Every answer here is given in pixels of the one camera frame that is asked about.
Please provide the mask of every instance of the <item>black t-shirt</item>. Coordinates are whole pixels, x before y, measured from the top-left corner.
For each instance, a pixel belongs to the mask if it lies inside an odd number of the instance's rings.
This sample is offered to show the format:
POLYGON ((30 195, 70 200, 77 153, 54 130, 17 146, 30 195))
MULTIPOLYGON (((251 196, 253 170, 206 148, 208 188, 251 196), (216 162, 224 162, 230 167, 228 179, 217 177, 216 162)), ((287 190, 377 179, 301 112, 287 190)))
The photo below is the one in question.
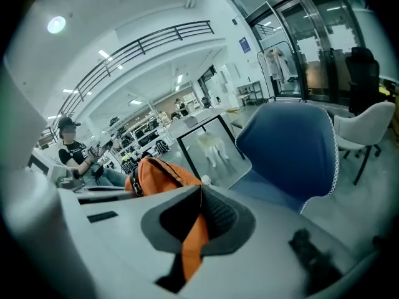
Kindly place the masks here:
POLYGON ((79 165, 82 164, 85 158, 87 157, 86 145, 76 141, 73 142, 72 144, 64 144, 64 145, 68 148, 69 153, 63 148, 61 148, 58 151, 58 156, 61 160, 61 163, 66 165, 67 162, 71 158, 73 158, 76 163, 78 163, 79 165))

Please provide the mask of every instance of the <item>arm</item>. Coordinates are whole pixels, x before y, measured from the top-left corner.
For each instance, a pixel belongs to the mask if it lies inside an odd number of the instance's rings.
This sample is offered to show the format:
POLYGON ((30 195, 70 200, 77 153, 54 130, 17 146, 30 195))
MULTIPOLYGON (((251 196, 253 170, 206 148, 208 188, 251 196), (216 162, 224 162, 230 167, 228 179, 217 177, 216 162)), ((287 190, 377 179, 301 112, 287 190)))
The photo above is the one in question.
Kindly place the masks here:
POLYGON ((86 170, 88 170, 91 166, 91 164, 93 163, 93 156, 89 155, 85 162, 83 162, 81 165, 79 165, 78 163, 76 163, 76 160, 73 159, 73 157, 71 157, 70 154, 68 154, 66 152, 66 150, 64 149, 60 149, 58 152, 59 158, 62 162, 62 164, 71 167, 71 168, 76 168, 79 172, 79 174, 84 174, 86 172, 86 170))
POLYGON ((93 160, 94 159, 92 157, 88 156, 85 159, 85 161, 79 165, 78 163, 76 163, 76 161, 73 158, 71 158, 70 160, 68 160, 67 166, 71 167, 71 168, 76 168, 78 170, 79 174, 83 175, 86 172, 86 170, 88 170, 90 168, 90 166, 93 163, 93 160))

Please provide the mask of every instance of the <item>white wall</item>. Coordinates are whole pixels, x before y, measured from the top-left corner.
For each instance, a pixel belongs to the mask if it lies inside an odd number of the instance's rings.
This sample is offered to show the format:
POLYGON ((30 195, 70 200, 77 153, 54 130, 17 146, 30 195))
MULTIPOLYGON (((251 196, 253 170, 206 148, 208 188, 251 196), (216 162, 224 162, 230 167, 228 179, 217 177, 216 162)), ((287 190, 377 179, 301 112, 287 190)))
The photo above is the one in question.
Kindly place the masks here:
POLYGON ((193 89, 194 89, 195 95, 197 96, 197 99, 199 101, 201 101, 201 99, 205 96, 205 94, 204 94, 204 92, 202 92, 200 84, 198 83, 197 80, 192 81, 192 84, 193 84, 193 89))
MULTIPOLYGON (((198 7, 209 16, 214 31, 223 36, 226 40, 226 51, 222 51, 223 53, 218 54, 214 59, 216 70, 225 63, 234 62, 240 77, 243 79, 249 77, 252 82, 259 80, 261 82, 263 95, 267 97, 269 94, 267 85, 256 58, 257 53, 261 49, 250 26, 236 6, 231 0, 202 0, 198 7), (233 24, 233 19, 237 21, 237 25, 233 24), (239 40, 243 37, 246 38, 251 48, 247 53, 244 53, 239 43, 239 40)), ((208 67, 200 68, 198 77, 200 77, 208 67)))
POLYGON ((389 37, 378 20, 377 15, 366 9, 353 9, 362 30, 366 47, 380 64, 380 75, 399 80, 399 63, 389 37))

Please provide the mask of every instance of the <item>metal railing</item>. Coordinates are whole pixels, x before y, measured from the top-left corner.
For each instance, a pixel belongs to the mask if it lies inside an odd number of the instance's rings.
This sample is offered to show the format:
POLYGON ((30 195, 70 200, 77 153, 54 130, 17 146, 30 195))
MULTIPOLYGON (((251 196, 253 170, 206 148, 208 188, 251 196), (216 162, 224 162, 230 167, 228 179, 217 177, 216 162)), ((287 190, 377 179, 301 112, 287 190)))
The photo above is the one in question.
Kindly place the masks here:
POLYGON ((273 27, 263 26, 262 24, 257 24, 256 27, 259 30, 259 32, 264 34, 265 36, 271 36, 271 35, 275 34, 273 27))
MULTIPOLYGON (((161 45, 208 33, 214 34, 210 21, 196 21, 167 27, 128 43, 110 54, 109 58, 101 61, 88 74, 86 74, 86 76, 74 88, 73 92, 69 94, 64 104, 62 104, 57 116, 69 116, 74 112, 77 106, 84 102, 87 93, 91 92, 102 80, 110 77, 111 73, 118 70, 119 66, 123 66, 125 63, 140 55, 145 55, 149 50, 161 45)), ((56 126, 58 121, 59 118, 54 119, 52 123, 53 128, 56 126)))

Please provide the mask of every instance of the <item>ceiling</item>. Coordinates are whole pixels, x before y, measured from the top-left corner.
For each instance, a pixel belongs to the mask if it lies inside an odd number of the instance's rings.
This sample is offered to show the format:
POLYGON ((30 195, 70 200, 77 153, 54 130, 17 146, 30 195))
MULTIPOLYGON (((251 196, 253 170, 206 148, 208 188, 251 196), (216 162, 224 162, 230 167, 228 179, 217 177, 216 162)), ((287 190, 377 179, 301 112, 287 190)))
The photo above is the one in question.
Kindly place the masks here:
POLYGON ((73 88, 99 60, 98 50, 120 47, 115 32, 134 19, 186 0, 36 0, 21 22, 6 52, 7 67, 23 94, 43 115, 54 87, 73 88), (63 16, 58 34, 47 23, 63 16))
POLYGON ((180 85, 197 78, 201 65, 206 61, 211 62, 218 51, 219 49, 208 49, 193 52, 147 71, 108 97, 90 114, 90 119, 99 130, 108 128, 113 117, 124 118, 132 115, 141 110, 149 100, 174 92, 179 74, 183 74, 180 85), (129 102, 134 99, 142 104, 129 105, 129 102))

